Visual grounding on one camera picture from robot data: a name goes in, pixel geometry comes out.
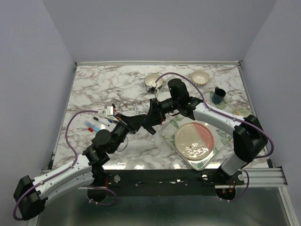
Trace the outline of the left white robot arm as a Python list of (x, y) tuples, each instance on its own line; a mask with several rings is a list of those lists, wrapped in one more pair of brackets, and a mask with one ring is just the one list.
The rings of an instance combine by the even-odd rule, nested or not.
[(16, 205), (13, 218), (27, 221), (39, 215), (46, 202), (67, 191), (82, 186), (99, 186), (104, 182), (103, 165), (109, 161), (109, 154), (115, 153), (129, 132), (136, 133), (146, 120), (145, 114), (125, 116), (119, 119), (112, 131), (102, 129), (92, 139), (92, 144), (82, 154), (75, 154), (74, 160), (44, 175), (22, 177), (13, 197)]

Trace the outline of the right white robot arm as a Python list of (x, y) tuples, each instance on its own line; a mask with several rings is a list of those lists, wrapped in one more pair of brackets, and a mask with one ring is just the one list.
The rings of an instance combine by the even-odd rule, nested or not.
[(191, 97), (185, 83), (172, 79), (168, 83), (171, 97), (164, 101), (150, 100), (150, 108), (143, 128), (154, 134), (154, 126), (161, 124), (165, 115), (174, 110), (195, 121), (208, 123), (233, 137), (234, 152), (219, 167), (216, 178), (223, 185), (233, 180), (233, 175), (251, 163), (268, 143), (259, 120), (249, 115), (241, 117), (209, 106), (203, 99)]

